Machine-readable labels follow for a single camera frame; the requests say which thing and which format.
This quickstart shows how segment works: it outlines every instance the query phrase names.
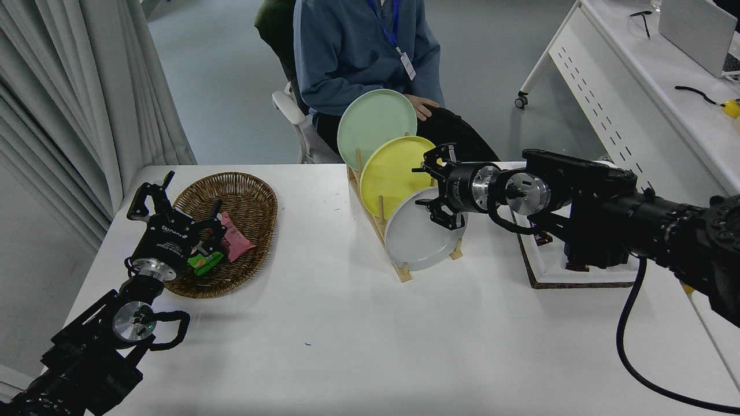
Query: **person's hand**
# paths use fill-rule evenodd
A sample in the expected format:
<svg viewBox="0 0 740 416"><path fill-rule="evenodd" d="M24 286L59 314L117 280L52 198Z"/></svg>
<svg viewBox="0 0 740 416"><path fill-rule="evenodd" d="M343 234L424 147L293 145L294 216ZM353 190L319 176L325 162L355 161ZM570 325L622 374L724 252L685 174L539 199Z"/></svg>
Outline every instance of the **person's hand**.
<svg viewBox="0 0 740 416"><path fill-rule="evenodd" d="M426 121L427 118L431 117L431 111L429 111L429 108L427 108L427 106L435 108L440 106L435 101L432 101L429 98L417 97L411 94L403 94L403 96L405 96L411 102L411 105L414 106L417 118L421 121Z"/></svg>

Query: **blue lanyard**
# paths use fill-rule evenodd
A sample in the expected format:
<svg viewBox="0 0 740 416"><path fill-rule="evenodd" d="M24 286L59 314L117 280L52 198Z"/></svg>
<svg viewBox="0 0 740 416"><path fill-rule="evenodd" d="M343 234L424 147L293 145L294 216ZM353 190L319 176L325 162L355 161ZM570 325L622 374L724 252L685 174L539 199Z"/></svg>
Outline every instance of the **blue lanyard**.
<svg viewBox="0 0 740 416"><path fill-rule="evenodd" d="M383 26L383 21L380 20L380 15L377 12L377 8L375 7L375 3L373 0L368 0L368 4L370 5L370 8L372 9L372 12L375 13L375 17L380 22L380 27L383 28L383 33L386 34L386 38L389 42L393 45L396 50L399 50L398 48L398 3L399 0L393 0L393 36L391 36L390 33L388 33L388 30L385 26Z"/></svg>

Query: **yellow plate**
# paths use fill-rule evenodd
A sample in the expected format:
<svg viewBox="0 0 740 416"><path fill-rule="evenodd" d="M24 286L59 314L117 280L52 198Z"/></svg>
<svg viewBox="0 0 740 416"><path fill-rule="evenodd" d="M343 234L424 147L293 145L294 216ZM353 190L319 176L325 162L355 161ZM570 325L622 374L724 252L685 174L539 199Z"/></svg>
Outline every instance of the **yellow plate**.
<svg viewBox="0 0 740 416"><path fill-rule="evenodd" d="M410 135L388 141L378 147L360 176L360 194L363 205L380 217L379 197L383 196L383 216L389 218L406 197L429 186L427 173L412 172L424 160L424 152L434 149L427 139Z"/></svg>

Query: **gray floor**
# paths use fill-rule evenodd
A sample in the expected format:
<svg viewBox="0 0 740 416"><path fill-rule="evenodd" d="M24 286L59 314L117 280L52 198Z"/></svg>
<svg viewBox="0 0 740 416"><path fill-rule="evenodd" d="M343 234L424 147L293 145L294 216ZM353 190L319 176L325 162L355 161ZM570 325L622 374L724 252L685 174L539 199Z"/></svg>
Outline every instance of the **gray floor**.
<svg viewBox="0 0 740 416"><path fill-rule="evenodd" d="M261 0L162 1L149 18L200 164L294 163L298 145L270 95L285 78L253 21ZM443 48L448 108L504 160L536 147L580 158L605 150L550 64L526 111L514 99L573 0L427 0Z"/></svg>

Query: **pink snack bag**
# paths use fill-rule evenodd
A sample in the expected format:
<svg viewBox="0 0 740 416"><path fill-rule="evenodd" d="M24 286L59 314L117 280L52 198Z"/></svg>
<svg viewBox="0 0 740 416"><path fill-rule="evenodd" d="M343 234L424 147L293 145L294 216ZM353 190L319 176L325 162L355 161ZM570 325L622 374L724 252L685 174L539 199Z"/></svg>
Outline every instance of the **pink snack bag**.
<svg viewBox="0 0 740 416"><path fill-rule="evenodd" d="M229 218L228 212L221 213L221 225L226 227L226 234L221 244L226 248L227 258L233 263L240 255L255 248L256 246L234 226Z"/></svg>

